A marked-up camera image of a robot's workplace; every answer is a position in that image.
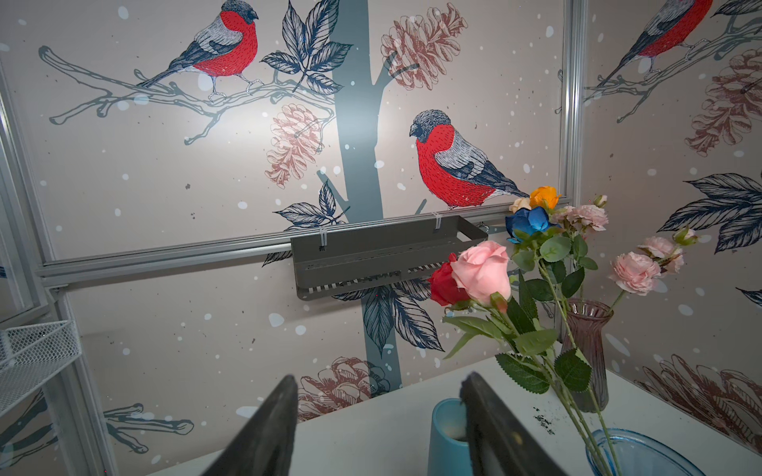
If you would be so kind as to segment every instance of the gray metal tray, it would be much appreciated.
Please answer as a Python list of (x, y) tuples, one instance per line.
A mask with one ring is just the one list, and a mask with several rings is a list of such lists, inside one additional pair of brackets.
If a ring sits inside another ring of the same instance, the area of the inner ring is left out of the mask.
[(460, 216), (328, 233), (291, 240), (296, 294), (303, 301), (429, 277), (450, 253), (487, 239)]

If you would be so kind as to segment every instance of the bird's head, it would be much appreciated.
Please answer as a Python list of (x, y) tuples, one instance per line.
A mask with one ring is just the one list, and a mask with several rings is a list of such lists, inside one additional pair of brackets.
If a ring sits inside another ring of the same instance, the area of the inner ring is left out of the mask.
[(436, 126), (449, 126), (450, 118), (438, 109), (425, 110), (418, 114), (410, 126), (410, 136), (415, 136), (422, 143), (428, 141), (428, 136)]
[(226, 0), (223, 3), (223, 11), (232, 11), (241, 15), (246, 24), (254, 23), (254, 20), (258, 20), (257, 12), (243, 0)]

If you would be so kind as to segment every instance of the flower bouquet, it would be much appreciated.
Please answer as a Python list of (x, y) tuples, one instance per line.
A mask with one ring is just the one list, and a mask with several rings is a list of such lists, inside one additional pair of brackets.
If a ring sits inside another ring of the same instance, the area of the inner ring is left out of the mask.
[[(582, 291), (585, 273), (598, 269), (588, 256), (585, 238), (605, 230), (608, 218), (606, 197), (599, 196), (590, 205), (557, 209), (559, 195), (553, 187), (541, 187), (511, 206), (512, 216), (505, 219), (509, 241), (514, 251), (509, 258), (505, 246), (484, 241), (461, 253), (450, 255), (432, 277), (431, 298), (447, 307), (443, 322), (453, 324), (464, 334), (445, 357), (452, 357), (476, 336), (486, 336), (510, 348), (495, 358), (501, 368), (522, 388), (542, 394), (553, 389), (575, 425), (593, 463), (601, 474), (621, 476), (622, 472), (608, 429), (591, 387), (593, 368), (577, 346), (568, 316), (574, 297)], [(684, 264), (683, 248), (696, 242), (688, 228), (673, 236), (674, 242), (660, 237), (648, 238), (639, 248), (645, 254), (620, 255), (613, 263), (611, 278), (621, 288), (611, 309), (626, 292), (641, 296), (653, 290), (655, 279), (663, 273), (676, 273)], [(511, 295), (507, 266), (512, 259), (521, 269), (517, 278), (518, 299)], [(567, 273), (566, 264), (571, 272)], [(537, 269), (540, 278), (526, 280), (523, 273)], [(553, 346), (559, 332), (544, 328), (539, 321), (536, 302), (555, 303), (568, 340), (560, 353)], [(455, 311), (483, 311), (485, 318), (455, 316)], [(582, 416), (574, 394), (590, 396), (613, 456), (614, 467), (596, 444), (588, 423)]]

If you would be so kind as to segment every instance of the blue rose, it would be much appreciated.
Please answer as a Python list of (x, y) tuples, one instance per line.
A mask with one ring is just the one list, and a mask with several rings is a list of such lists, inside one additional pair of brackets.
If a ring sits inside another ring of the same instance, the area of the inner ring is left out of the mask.
[(519, 230), (527, 235), (532, 235), (535, 232), (544, 232), (550, 228), (550, 226), (548, 212), (541, 206), (532, 210), (522, 208), (516, 211), (512, 216), (505, 217), (505, 229), (511, 236), (508, 240), (513, 243), (521, 243), (521, 240), (516, 238), (514, 230)]

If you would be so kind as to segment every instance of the blue cup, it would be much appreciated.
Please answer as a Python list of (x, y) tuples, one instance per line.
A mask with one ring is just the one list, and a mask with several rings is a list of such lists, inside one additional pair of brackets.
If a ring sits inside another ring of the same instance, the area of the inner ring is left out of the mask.
[(459, 398), (442, 400), (431, 413), (428, 476), (473, 476), (466, 441), (466, 406)]

